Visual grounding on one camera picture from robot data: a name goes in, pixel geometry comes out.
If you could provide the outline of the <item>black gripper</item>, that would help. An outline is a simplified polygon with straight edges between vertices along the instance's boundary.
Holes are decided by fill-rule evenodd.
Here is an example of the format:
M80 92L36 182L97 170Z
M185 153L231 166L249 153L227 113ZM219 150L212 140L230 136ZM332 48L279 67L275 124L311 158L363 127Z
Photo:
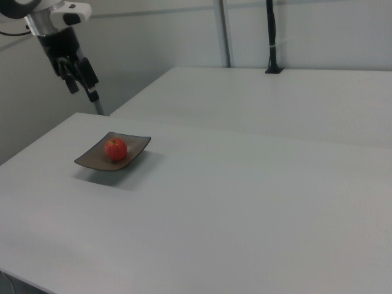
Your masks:
M83 57L80 43L73 28L69 27L55 34L37 37L55 74L62 77L71 94L79 92L77 78L91 102L99 100L95 89L99 80L88 58Z

